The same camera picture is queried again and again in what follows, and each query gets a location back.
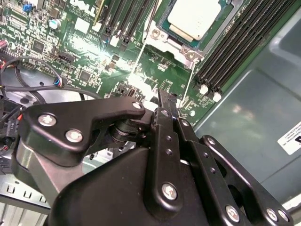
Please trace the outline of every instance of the capacitor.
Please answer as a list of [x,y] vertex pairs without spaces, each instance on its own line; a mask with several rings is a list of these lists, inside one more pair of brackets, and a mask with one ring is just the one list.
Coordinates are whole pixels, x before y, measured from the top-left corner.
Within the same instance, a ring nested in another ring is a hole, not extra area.
[[7,46],[8,46],[8,41],[0,40],[0,50],[6,48]]
[[191,117],[194,117],[194,116],[196,115],[196,112],[195,112],[195,111],[191,111],[191,112],[189,112],[189,115],[190,115]]
[[49,20],[49,27],[53,30],[60,29],[61,28],[61,20],[60,19]]

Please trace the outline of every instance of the motherboard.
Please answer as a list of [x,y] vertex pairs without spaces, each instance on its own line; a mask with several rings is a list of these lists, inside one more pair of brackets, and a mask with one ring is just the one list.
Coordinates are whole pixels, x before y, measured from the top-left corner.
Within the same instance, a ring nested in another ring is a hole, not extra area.
[[[39,58],[66,84],[152,110],[173,93],[192,125],[300,7],[294,0],[0,0],[0,65]],[[52,76],[40,62],[24,67]]]

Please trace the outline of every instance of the black cable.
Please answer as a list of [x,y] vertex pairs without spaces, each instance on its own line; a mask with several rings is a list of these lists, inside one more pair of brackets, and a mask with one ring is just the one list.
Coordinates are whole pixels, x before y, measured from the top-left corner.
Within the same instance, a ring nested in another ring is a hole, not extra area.
[[96,93],[92,93],[90,91],[81,90],[77,88],[72,87],[64,87],[60,88],[57,86],[37,86],[37,87],[12,87],[12,86],[4,86],[2,87],[6,92],[35,92],[35,91],[42,91],[42,90],[65,90],[65,91],[72,91],[77,92],[81,94],[85,94],[87,96],[93,97],[94,99],[100,99],[100,96],[98,96]]
[[[16,74],[16,77],[19,81],[19,83],[21,83],[21,85],[23,87],[30,87],[25,81],[24,79],[22,78],[21,76],[21,73],[20,73],[20,70],[18,68],[15,67],[15,74]],[[44,99],[44,97],[38,93],[38,92],[30,92],[36,99],[37,101],[40,103],[40,104],[46,104],[46,101]]]
[[85,100],[85,96],[82,93],[79,93],[80,99]]
[[[1,68],[1,70],[0,70],[0,86],[2,86],[2,79],[1,79],[1,76],[2,76],[3,72],[5,71],[5,69],[6,69],[8,66],[10,66],[11,64],[13,64],[14,62],[17,62],[17,61],[19,61],[19,60],[26,60],[26,59],[27,59],[27,60],[28,60],[28,59],[31,59],[31,60],[35,60],[35,61],[40,62],[41,64],[43,64],[43,65],[45,65],[46,67],[48,67],[48,68],[53,72],[53,74],[57,77],[58,80],[63,81],[61,75],[59,75],[59,74],[55,71],[55,69],[54,69],[52,66],[50,66],[48,63],[46,63],[45,61],[43,61],[43,60],[41,60],[41,59],[39,59],[39,58],[32,57],[32,56],[19,56],[19,57],[17,57],[17,58],[14,58],[14,59],[12,59],[12,60],[7,61],[7,62],[5,63],[5,65]],[[0,87],[0,89],[1,89],[1,91],[2,91],[2,95],[3,95],[4,97],[6,97],[6,95],[5,95],[5,89],[4,89],[3,87]]]

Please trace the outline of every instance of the silver screw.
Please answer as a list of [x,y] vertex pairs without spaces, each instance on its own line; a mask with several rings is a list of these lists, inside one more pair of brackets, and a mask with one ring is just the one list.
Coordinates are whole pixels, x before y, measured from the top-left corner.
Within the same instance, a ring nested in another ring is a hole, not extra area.
[[267,208],[267,213],[273,221],[278,221],[276,213],[273,210],[271,210],[270,208]]
[[226,212],[231,220],[238,223],[239,222],[239,214],[233,206],[226,206]]
[[160,35],[160,31],[159,31],[159,30],[153,30],[151,34],[152,34],[152,36],[153,36],[154,38],[157,38],[157,37],[159,37],[159,35]]
[[162,110],[161,113],[168,117],[168,112],[166,110]]
[[191,117],[194,117],[194,116],[196,115],[196,112],[195,112],[195,111],[191,111],[191,112],[189,112],[189,115],[190,115]]
[[214,140],[212,138],[208,137],[207,140],[209,141],[210,144],[215,145],[215,142],[214,142]]
[[66,138],[70,142],[79,143],[80,141],[83,140],[83,135],[81,134],[81,132],[71,129],[66,132]]
[[162,192],[163,192],[163,195],[166,198],[168,198],[169,200],[175,200],[178,195],[175,187],[172,186],[171,184],[167,184],[167,183],[163,184]]
[[286,222],[289,221],[287,215],[282,210],[278,210],[278,213]]
[[39,123],[42,126],[54,126],[56,124],[56,119],[50,114],[43,114],[38,118]]
[[189,54],[188,54],[188,58],[189,58],[189,59],[193,59],[193,58],[194,58],[194,53],[189,53]]
[[138,102],[133,102],[133,106],[137,109],[141,109],[141,106]]
[[189,123],[186,120],[182,120],[184,126],[189,126]]

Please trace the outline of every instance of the robotic arm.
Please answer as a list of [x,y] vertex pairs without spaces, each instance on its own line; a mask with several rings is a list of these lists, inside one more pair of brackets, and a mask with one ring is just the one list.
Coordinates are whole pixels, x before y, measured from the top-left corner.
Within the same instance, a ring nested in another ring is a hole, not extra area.
[[[159,91],[153,113],[131,97],[32,106],[15,176],[41,191],[50,226],[293,225],[288,212],[211,136],[198,139]],[[83,175],[82,159],[136,148]]]

